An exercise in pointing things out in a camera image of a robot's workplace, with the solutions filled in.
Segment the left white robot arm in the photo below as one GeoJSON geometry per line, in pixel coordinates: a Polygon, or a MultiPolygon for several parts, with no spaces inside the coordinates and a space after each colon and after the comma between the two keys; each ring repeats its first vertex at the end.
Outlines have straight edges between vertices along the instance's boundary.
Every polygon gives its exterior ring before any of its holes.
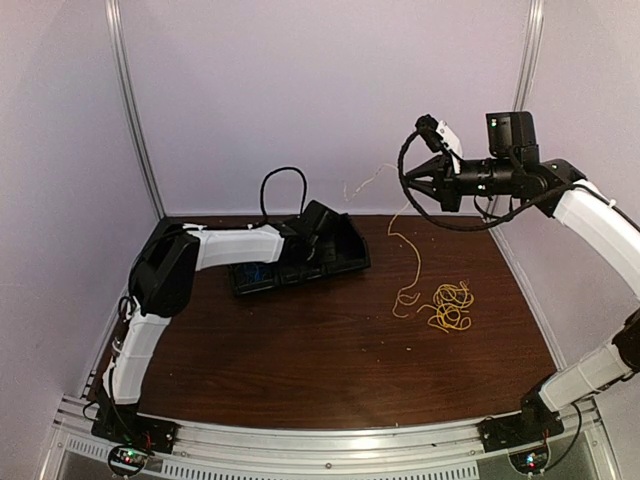
{"type": "Polygon", "coordinates": [[[105,415],[106,429],[123,444],[143,436],[142,419],[122,405],[140,400],[156,345],[171,319],[188,306],[197,272],[241,263],[312,265],[322,258],[340,218],[312,201],[300,215],[236,228],[161,221],[130,270],[127,327],[114,341],[103,374],[104,390],[117,405],[105,415]]]}

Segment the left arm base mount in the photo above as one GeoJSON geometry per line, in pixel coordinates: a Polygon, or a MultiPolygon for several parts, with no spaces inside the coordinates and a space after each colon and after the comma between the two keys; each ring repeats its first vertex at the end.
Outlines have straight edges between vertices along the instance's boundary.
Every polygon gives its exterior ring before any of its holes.
{"type": "Polygon", "coordinates": [[[177,437],[175,422],[149,417],[136,417],[132,426],[125,427],[118,420],[93,422],[91,434],[107,440],[106,463],[112,473],[132,477],[159,459],[159,454],[171,454],[177,437]]]}

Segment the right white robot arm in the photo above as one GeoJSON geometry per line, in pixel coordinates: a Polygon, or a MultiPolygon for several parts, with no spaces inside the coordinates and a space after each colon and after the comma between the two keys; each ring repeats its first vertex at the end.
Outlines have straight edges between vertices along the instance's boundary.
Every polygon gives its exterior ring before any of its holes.
{"type": "MultiPolygon", "coordinates": [[[[414,140],[422,139],[434,156],[412,170],[405,169],[402,159],[397,161],[401,188],[415,210],[443,227],[444,222],[415,199],[416,193],[437,201],[444,212],[458,211],[464,197],[509,196],[519,207],[488,216],[480,230],[505,224],[535,207],[581,237],[637,293],[638,225],[571,163],[541,161],[530,112],[489,113],[485,119],[490,155],[475,160],[464,158],[459,138],[445,121],[430,115],[416,120],[400,152],[406,154],[414,140]]],[[[533,441],[555,424],[560,410],[638,372],[639,315],[633,313],[604,346],[536,385],[522,399],[520,413],[511,418],[513,433],[519,440],[533,441]]]]}

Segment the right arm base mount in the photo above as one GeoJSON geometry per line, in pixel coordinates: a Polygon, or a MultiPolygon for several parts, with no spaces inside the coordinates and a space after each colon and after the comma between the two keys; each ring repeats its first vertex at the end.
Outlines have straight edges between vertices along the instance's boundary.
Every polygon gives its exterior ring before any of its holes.
{"type": "Polygon", "coordinates": [[[527,426],[519,414],[505,417],[486,417],[478,425],[486,453],[505,450],[511,467],[519,474],[542,474],[550,465],[549,440],[564,432],[559,419],[543,426],[527,426]]]}

